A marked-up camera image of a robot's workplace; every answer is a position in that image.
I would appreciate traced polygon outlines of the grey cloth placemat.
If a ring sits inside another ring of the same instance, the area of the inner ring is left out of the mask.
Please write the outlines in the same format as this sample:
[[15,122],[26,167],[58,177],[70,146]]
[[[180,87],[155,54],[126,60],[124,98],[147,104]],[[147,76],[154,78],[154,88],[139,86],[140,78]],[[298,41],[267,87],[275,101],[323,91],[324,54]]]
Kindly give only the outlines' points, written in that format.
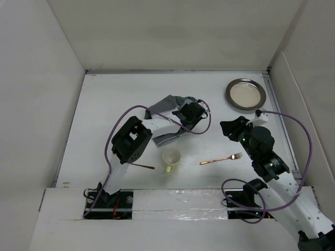
[[197,99],[191,96],[168,95],[145,111],[142,123],[151,130],[152,140],[156,146],[166,145],[193,130],[180,124],[179,118],[172,114],[173,111],[179,110],[191,102],[197,102]]

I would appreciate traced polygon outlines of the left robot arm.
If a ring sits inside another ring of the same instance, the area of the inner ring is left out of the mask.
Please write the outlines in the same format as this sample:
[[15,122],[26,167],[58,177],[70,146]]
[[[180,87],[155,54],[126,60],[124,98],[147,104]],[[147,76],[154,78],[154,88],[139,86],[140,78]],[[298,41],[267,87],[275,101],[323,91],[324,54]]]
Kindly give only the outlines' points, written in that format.
[[[145,109],[152,118],[128,118],[119,130],[121,120],[136,108]],[[112,207],[117,200],[121,181],[130,164],[137,161],[147,148],[150,140],[183,133],[201,135],[208,131],[211,124],[209,106],[201,99],[184,103],[181,108],[158,112],[142,105],[136,105],[125,111],[112,128],[104,149],[108,173],[98,188],[97,198],[105,207]]]

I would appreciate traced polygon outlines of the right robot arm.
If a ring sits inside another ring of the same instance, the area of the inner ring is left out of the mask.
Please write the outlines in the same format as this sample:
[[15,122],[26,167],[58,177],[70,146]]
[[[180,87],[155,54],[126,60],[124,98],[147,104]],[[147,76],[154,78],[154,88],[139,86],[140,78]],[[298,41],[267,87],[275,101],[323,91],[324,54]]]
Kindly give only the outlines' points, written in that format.
[[220,123],[224,136],[239,142],[252,161],[257,179],[242,191],[223,192],[229,206],[243,213],[270,214],[297,241],[299,250],[334,250],[334,223],[301,192],[286,163],[273,151],[270,131],[243,116]]

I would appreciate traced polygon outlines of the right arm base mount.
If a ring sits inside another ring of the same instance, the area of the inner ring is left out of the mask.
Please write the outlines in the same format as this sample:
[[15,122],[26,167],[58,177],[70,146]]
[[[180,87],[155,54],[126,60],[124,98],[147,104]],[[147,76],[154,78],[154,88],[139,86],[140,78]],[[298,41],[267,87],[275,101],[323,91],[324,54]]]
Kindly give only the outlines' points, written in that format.
[[[264,205],[262,200],[257,202],[259,198],[256,197],[257,193],[255,192],[256,190],[260,191],[261,189],[267,188],[267,185],[258,178],[243,183],[244,185],[242,189],[239,190],[229,190],[222,188],[222,191],[224,191],[226,196],[221,201],[221,204],[227,208],[228,219],[239,219],[249,224],[257,224],[261,219],[273,219],[269,212],[259,211],[260,209],[264,208]],[[227,198],[230,198],[244,207],[251,207],[257,210],[246,210],[245,208],[238,207]]]

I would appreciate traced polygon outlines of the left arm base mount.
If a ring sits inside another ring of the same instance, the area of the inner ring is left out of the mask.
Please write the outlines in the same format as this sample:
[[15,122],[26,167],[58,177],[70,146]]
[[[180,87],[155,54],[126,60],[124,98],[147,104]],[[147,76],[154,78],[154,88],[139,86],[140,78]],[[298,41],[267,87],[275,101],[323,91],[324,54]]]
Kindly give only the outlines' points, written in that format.
[[104,190],[98,196],[102,184],[97,188],[87,188],[83,192],[86,199],[83,218],[87,220],[131,220],[133,191],[119,190],[110,195]]

